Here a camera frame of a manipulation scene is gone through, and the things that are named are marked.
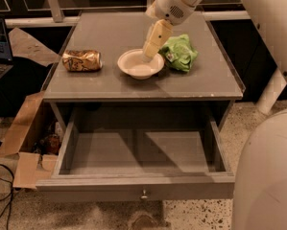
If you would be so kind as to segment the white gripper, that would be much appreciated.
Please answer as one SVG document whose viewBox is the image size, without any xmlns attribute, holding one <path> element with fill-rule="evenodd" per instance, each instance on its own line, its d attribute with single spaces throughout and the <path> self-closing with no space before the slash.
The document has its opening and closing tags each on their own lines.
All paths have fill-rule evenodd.
<svg viewBox="0 0 287 230">
<path fill-rule="evenodd" d="M 151 61 L 173 33 L 173 25 L 183 23 L 194 11 L 194 0 L 155 0 L 146 14 L 157 18 L 143 45 L 143 60 Z"/>
</svg>

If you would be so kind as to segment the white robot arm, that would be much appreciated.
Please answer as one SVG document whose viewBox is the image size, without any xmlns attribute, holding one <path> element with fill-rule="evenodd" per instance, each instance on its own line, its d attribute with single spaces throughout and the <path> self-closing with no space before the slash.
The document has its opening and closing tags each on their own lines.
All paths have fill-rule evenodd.
<svg viewBox="0 0 287 230">
<path fill-rule="evenodd" d="M 155 0 L 143 58 L 152 60 L 202 0 Z M 287 0 L 241 0 L 287 83 Z M 287 109 L 261 123 L 241 152 L 231 230 L 287 230 Z"/>
</svg>

